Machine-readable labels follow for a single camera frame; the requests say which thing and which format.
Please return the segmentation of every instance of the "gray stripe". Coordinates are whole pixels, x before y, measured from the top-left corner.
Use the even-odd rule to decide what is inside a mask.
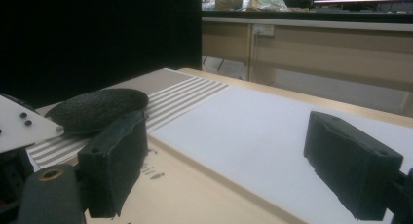
[[[152,127],[156,126],[157,124],[159,124],[159,123],[161,123],[162,121],[164,121],[165,119],[167,119],[169,116],[174,115],[174,114],[176,114],[176,113],[178,113],[178,112],[180,112],[180,111],[188,108],[189,106],[194,105],[194,104],[200,102],[201,100],[203,100],[203,99],[205,99],[205,98],[207,98],[207,97],[209,97],[209,96],[214,95],[215,93],[217,93],[217,92],[219,92],[219,91],[221,91],[221,90],[223,90],[223,89],[225,89],[225,88],[227,88],[227,87],[228,87],[228,86],[220,87],[218,90],[216,90],[216,92],[209,93],[209,94],[204,95],[204,96],[200,96],[200,97],[192,100],[191,102],[187,103],[186,105],[179,106],[179,108],[173,109],[173,111],[170,111],[170,112],[169,112],[169,115],[168,115],[168,116],[166,116],[166,117],[164,117],[164,118],[162,118],[162,119],[159,119],[159,120],[157,120],[156,122],[153,122],[153,123],[149,124],[149,125],[147,126],[147,128],[148,128],[148,129],[151,129]]]
[[[217,86],[219,86],[220,84],[219,83],[216,83],[216,84],[213,84],[213,86],[212,87],[208,87],[208,89],[209,90],[211,90],[211,89],[213,89],[214,87],[217,87]],[[189,95],[189,94],[191,94],[191,93],[195,93],[196,91],[198,91],[199,89],[196,89],[195,91],[192,91],[192,92],[189,92],[189,93],[187,93],[187,95]],[[172,105],[172,106],[166,106],[166,108],[164,108],[163,110],[162,110],[162,112],[158,112],[157,114],[155,114],[155,115],[152,115],[152,116],[149,116],[149,119],[148,119],[148,121],[151,121],[151,120],[153,120],[153,119],[156,119],[158,116],[160,116],[160,115],[163,115],[163,114],[165,114],[166,112],[169,112],[170,110],[173,110],[173,109],[175,109],[175,108],[177,108],[177,107],[179,107],[180,105],[182,105],[182,102],[176,102],[174,105]]]
[[[37,156],[37,157],[33,157],[34,160],[41,160],[42,158],[46,158],[62,149],[64,149],[65,147],[68,147],[69,145],[74,145],[76,143],[79,143],[81,141],[87,140],[85,144],[87,144],[89,142],[89,140],[87,138],[81,138],[81,137],[73,137],[73,138],[69,138],[66,141],[64,141],[64,143],[56,145],[56,147],[54,147],[55,149],[51,150],[50,152],[47,152],[41,156]]]
[[[198,81],[202,81],[202,80],[203,80],[203,79],[199,79],[199,78],[195,78],[195,77],[194,77],[194,78],[192,78],[192,79],[189,79],[189,80],[186,80],[186,81],[180,83],[180,84],[179,84],[178,86],[176,86],[176,87],[169,88],[169,89],[164,89],[164,90],[162,90],[161,92],[155,93],[155,94],[151,95],[150,98],[151,98],[151,100],[156,101],[156,100],[162,98],[162,97],[165,95],[165,93],[168,93],[168,92],[173,91],[173,90],[176,90],[176,89],[178,89],[178,90],[185,89],[186,87],[192,86],[194,81],[195,81],[195,82],[198,82]]]
[[[203,85],[203,84],[206,84],[207,83],[207,81],[202,81],[201,83],[197,83],[197,85]],[[197,91],[199,91],[199,90],[202,90],[202,89],[204,89],[205,87],[199,87],[199,88],[196,88],[196,89],[194,89],[194,90],[191,90],[191,91],[186,91],[186,92],[180,92],[180,93],[175,93],[175,94],[173,94],[173,95],[169,95],[168,96],[168,98],[167,99],[165,99],[163,102],[161,102],[161,103],[157,103],[155,106],[153,106],[152,108],[150,108],[148,111],[147,111],[147,113],[148,113],[148,115],[149,115],[149,118],[151,118],[151,117],[153,117],[153,116],[151,116],[151,113],[154,113],[154,112],[156,112],[157,110],[159,110],[159,109],[162,109],[162,108],[165,108],[168,104],[167,103],[165,103],[165,102],[168,102],[168,100],[171,100],[171,99],[174,99],[175,97],[177,97],[177,96],[180,96],[180,95],[190,95],[190,94],[193,94],[193,93],[196,93]]]
[[[37,163],[37,164],[38,164],[38,166],[40,167],[40,166],[47,165],[47,164],[49,164],[49,163],[51,163],[51,162],[54,162],[54,161],[56,161],[57,159],[62,158],[64,155],[67,155],[67,154],[72,153],[72,152],[74,152],[74,151],[81,150],[83,147],[85,147],[85,146],[88,144],[88,142],[81,143],[81,144],[77,145],[76,147],[73,147],[71,150],[65,151],[64,154],[58,154],[58,155],[50,158],[49,160],[47,160],[47,161],[45,161],[45,162],[41,162],[41,163]]]

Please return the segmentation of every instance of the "desk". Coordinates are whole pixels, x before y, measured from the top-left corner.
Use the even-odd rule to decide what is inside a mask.
[[[243,62],[254,82],[284,69],[412,92],[413,15],[370,15],[203,12],[203,55]]]

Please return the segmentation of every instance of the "wooden table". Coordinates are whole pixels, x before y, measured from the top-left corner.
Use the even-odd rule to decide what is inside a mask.
[[[194,89],[191,85],[202,88]],[[241,157],[247,155],[253,158],[254,155],[252,154],[255,152],[264,155],[264,161],[266,160],[265,158],[268,158],[266,156],[267,150],[268,154],[280,150],[282,157],[274,160],[274,163],[270,162],[268,167],[271,167],[271,169],[266,170],[266,173],[271,173],[272,171],[279,172],[278,168],[285,167],[285,165],[278,163],[282,158],[289,157],[288,147],[291,148],[290,146],[285,148],[282,144],[260,144],[258,141],[260,141],[261,138],[254,138],[257,137],[257,134],[267,132],[268,130],[274,134],[280,133],[283,131],[282,128],[288,128],[288,121],[307,121],[299,120],[301,117],[297,115],[288,116],[288,113],[277,115],[277,113],[280,113],[277,110],[277,108],[279,108],[277,105],[279,104],[287,104],[286,106],[288,106],[289,103],[293,104],[288,107],[289,110],[287,112],[290,113],[293,113],[295,111],[294,108],[299,107],[298,105],[303,105],[305,108],[311,106],[312,109],[324,110],[336,113],[340,117],[349,118],[350,122],[353,121],[353,123],[359,124],[361,128],[371,131],[374,136],[389,141],[387,143],[396,143],[397,146],[395,150],[403,151],[400,153],[405,156],[405,165],[402,170],[413,167],[413,158],[410,156],[413,155],[412,136],[404,133],[413,132],[413,119],[410,118],[192,69],[181,69],[177,72],[160,70],[111,88],[121,87],[140,89],[150,97],[147,109],[150,116],[147,121],[147,129],[151,151],[141,170],[141,177],[136,182],[126,200],[121,216],[115,217],[112,220],[91,219],[88,217],[88,223],[331,223],[331,219],[324,219],[324,216],[328,216],[329,214],[323,213],[322,210],[312,209],[312,206],[318,206],[317,202],[314,202],[313,205],[308,205],[308,210],[306,210],[306,207],[302,210],[303,208],[300,209],[299,204],[308,201],[306,201],[305,198],[303,201],[297,200],[298,202],[293,203],[296,205],[292,206],[292,209],[298,206],[299,210],[296,212],[289,206],[288,199],[286,204],[284,202],[279,203],[278,201],[274,201],[272,196],[266,197],[266,191],[261,193],[260,186],[262,184],[270,184],[274,186],[274,193],[282,194],[283,189],[285,189],[287,198],[297,199],[295,194],[287,192],[288,187],[278,188],[278,184],[257,180],[256,176],[264,176],[264,171],[248,171],[251,167],[259,165],[259,161],[255,160],[254,162],[256,163],[250,164],[245,168],[245,176],[242,171],[237,171],[237,168],[229,168],[229,170],[226,170],[228,165],[236,163],[236,161],[242,164],[248,163],[248,158],[243,161]],[[230,93],[238,93],[241,94],[240,98],[247,97],[251,101],[257,99],[262,100],[262,102],[254,102],[252,105],[250,105],[250,103],[237,103],[233,101],[232,98],[234,97],[229,95]],[[224,97],[229,97],[228,103],[219,100]],[[220,111],[211,112],[211,114],[208,113],[208,111],[216,107],[213,103],[218,103]],[[269,111],[269,107],[272,107],[272,105],[268,104],[273,103],[276,103],[274,111]],[[40,111],[45,112],[48,108],[50,107],[46,107]],[[262,116],[262,113],[254,112],[255,109],[260,110],[260,112],[265,112],[264,116]],[[240,116],[240,118],[238,118],[240,124],[232,124],[225,121],[227,118],[234,117],[236,113],[242,113],[243,111],[252,111],[252,113],[256,113],[256,115]],[[268,114],[268,119],[270,120],[274,118],[274,116],[278,116],[279,122],[274,123],[274,121],[271,121],[268,122],[270,124],[263,124],[259,130],[252,129],[251,126],[255,124],[255,120],[266,121],[265,114]],[[193,118],[196,118],[196,121],[185,122],[187,121],[186,119],[194,120]],[[209,124],[214,123],[218,123],[215,128],[204,128],[204,126],[209,126]],[[377,133],[383,131],[380,130],[381,127],[386,128],[385,131],[389,134],[388,136]],[[251,133],[251,135],[247,135],[248,137],[246,137],[245,135],[238,134],[238,132],[244,130]],[[213,133],[213,135],[211,137],[205,137],[209,132]],[[225,138],[223,136],[234,133],[238,134],[242,140],[241,142],[237,141],[238,139],[234,137]],[[398,145],[399,137],[396,137],[397,134],[402,134],[401,140],[404,139],[403,142],[405,142],[405,144],[401,146]],[[270,135],[265,133],[261,136],[267,137]],[[239,157],[233,157],[228,154],[226,150],[231,147],[238,147],[238,145],[231,143],[225,145],[226,147],[222,147],[221,150],[215,151],[216,153],[207,151],[205,145],[221,147],[220,145],[210,143],[213,142],[211,140],[215,140],[215,138],[217,139],[216,142],[227,142],[226,140],[229,140],[228,142],[232,142],[232,140],[239,142],[240,151],[234,151],[234,155],[238,155],[239,153],[241,153],[241,155]],[[244,143],[245,139],[248,140],[250,138],[253,139],[253,142],[257,142],[257,145]],[[287,139],[292,139],[293,141],[296,140],[296,138],[302,140],[301,137],[295,137],[295,135],[287,136]],[[185,148],[188,146],[186,144],[199,148],[191,151],[191,147]],[[257,146],[256,150],[252,148],[252,151],[246,153],[247,150],[251,149],[250,147],[255,146]],[[293,157],[300,161],[299,164],[305,165],[306,159],[304,159],[301,154],[304,145],[296,146],[298,147],[296,150],[298,153]],[[207,154],[213,153],[214,156],[205,157],[203,154],[200,155],[203,150],[206,150]],[[67,161],[66,159],[65,161],[74,163],[76,160],[72,157],[71,160]],[[313,174],[314,172],[310,166],[300,166],[301,168],[294,167],[295,165],[291,167],[291,170],[287,169],[286,174],[298,171],[298,169],[308,171],[299,174],[299,178],[302,179],[299,183],[317,183],[314,186],[316,190],[321,189],[323,193],[329,193],[329,189],[324,187],[325,184],[319,182],[319,178]],[[280,175],[278,181],[288,181],[289,178],[287,176],[289,175]],[[334,196],[331,197],[331,194],[326,194],[325,196],[332,200],[328,205],[333,206],[333,203],[338,202],[335,201]],[[341,219],[348,218],[348,213],[346,217],[342,217],[340,214],[347,212],[343,207],[338,207],[338,209],[334,209],[333,212],[337,212],[332,214],[333,216],[337,215],[334,223],[348,223],[348,220]]]

